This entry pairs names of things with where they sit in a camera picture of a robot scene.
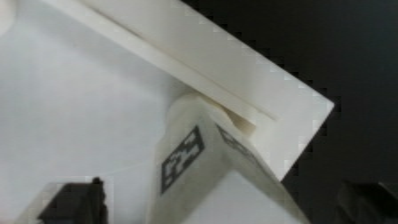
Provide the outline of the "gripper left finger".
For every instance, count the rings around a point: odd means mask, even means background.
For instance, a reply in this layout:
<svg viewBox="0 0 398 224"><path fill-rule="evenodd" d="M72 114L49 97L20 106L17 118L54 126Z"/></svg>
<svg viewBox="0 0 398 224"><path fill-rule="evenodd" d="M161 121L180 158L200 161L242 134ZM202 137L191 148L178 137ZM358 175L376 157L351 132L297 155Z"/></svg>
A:
<svg viewBox="0 0 398 224"><path fill-rule="evenodd" d="M109 224L106 183L68 183L40 213L43 224Z"/></svg>

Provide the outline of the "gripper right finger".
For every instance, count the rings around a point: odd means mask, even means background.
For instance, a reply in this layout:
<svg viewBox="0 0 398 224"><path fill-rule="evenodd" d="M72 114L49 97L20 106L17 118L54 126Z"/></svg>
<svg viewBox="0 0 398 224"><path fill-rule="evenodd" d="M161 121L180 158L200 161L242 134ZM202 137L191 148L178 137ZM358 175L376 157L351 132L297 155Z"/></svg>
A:
<svg viewBox="0 0 398 224"><path fill-rule="evenodd" d="M398 224L398 183L344 182L337 224Z"/></svg>

